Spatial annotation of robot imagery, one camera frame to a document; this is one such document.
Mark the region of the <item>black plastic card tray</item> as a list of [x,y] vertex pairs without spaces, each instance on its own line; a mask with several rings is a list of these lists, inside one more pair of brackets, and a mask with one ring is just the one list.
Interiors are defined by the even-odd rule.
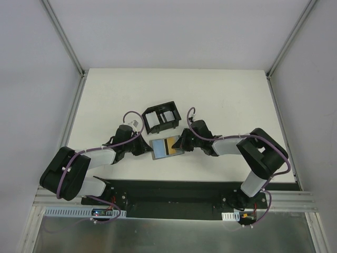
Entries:
[[[158,119],[160,121],[160,125],[149,128],[145,115],[153,111],[156,112]],[[179,126],[179,123],[181,121],[181,116],[174,101],[166,102],[163,104],[147,108],[142,113],[142,118],[144,119],[145,122],[147,134],[156,134],[164,130],[175,129]]]

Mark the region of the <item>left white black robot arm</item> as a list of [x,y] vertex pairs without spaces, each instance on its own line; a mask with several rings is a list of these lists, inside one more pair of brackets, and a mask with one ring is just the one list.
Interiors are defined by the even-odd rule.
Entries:
[[56,194],[57,199],[73,200],[77,196],[93,196],[99,205],[111,200],[107,182],[87,177],[87,171],[121,161],[126,153],[134,156],[153,151],[140,132],[131,124],[122,124],[107,143],[98,148],[75,151],[61,147],[39,180],[39,185]]

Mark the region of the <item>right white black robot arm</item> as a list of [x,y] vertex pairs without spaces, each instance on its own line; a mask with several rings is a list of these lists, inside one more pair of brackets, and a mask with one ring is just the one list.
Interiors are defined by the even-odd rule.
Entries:
[[172,149],[191,152],[200,148],[206,155],[241,155],[251,172],[241,184],[237,202],[243,208],[249,208],[256,201],[256,194],[263,189],[284,164],[290,169],[287,152],[264,130],[254,129],[245,135],[223,137],[213,135],[203,120],[189,123]]

